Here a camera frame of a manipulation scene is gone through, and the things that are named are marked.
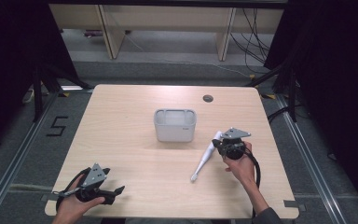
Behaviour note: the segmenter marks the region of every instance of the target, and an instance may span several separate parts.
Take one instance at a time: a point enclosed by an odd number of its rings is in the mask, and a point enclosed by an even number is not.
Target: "light wood tabletop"
[[[207,103],[204,95],[211,95]],[[194,139],[159,142],[154,113],[161,108],[192,109],[197,114]],[[260,191],[281,218],[296,218],[294,201],[264,107],[254,88],[99,85],[93,91],[53,190],[65,189],[81,170],[98,162],[110,168],[100,186],[126,186],[112,205],[98,205],[86,216],[166,218],[250,218],[245,190],[217,150],[190,182],[202,154],[217,131],[234,127],[251,136],[261,168]],[[55,202],[46,213],[54,216]]]

